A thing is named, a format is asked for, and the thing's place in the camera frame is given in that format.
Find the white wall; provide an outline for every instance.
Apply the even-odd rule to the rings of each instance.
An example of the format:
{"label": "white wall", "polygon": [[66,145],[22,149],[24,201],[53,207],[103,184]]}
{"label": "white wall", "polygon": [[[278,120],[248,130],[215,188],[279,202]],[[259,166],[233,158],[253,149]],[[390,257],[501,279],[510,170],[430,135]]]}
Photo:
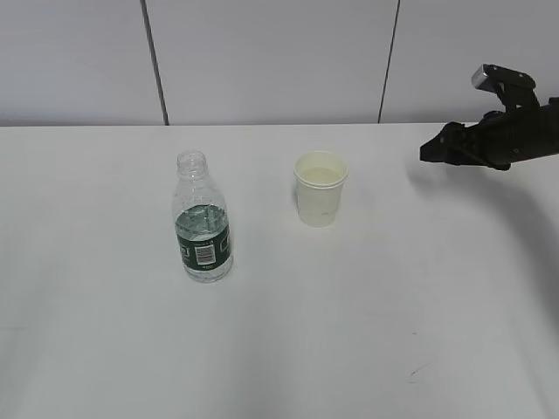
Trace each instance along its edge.
{"label": "white wall", "polygon": [[382,122],[479,120],[502,109],[474,90],[483,63],[530,74],[559,96],[557,0],[402,0]]}
{"label": "white wall", "polygon": [[0,125],[162,124],[137,0],[3,0]]}
{"label": "white wall", "polygon": [[171,124],[376,122],[397,0],[149,0]]}
{"label": "white wall", "polygon": [[[376,122],[398,0],[147,0],[171,124]],[[478,120],[482,63],[559,96],[557,0],[401,0],[382,122]],[[0,126],[162,124],[140,0],[4,0]]]}

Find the table surface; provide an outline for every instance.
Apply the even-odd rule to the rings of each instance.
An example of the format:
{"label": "table surface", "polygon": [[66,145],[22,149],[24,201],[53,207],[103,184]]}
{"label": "table surface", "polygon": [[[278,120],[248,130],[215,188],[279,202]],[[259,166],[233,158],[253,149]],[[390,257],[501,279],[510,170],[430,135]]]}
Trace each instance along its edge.
{"label": "table surface", "polygon": [[[418,161],[425,125],[0,129],[0,416],[559,416],[559,158]],[[228,202],[235,264],[183,271],[176,154]],[[350,167],[336,222],[293,165]]]}

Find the paper cup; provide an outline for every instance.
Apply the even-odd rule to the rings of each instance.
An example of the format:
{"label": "paper cup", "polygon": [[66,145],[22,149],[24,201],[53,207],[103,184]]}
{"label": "paper cup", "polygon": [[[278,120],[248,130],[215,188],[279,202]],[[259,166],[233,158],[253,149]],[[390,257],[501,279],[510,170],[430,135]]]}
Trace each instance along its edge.
{"label": "paper cup", "polygon": [[312,227],[325,227],[335,220],[348,166],[328,151],[303,155],[295,164],[299,218]]}

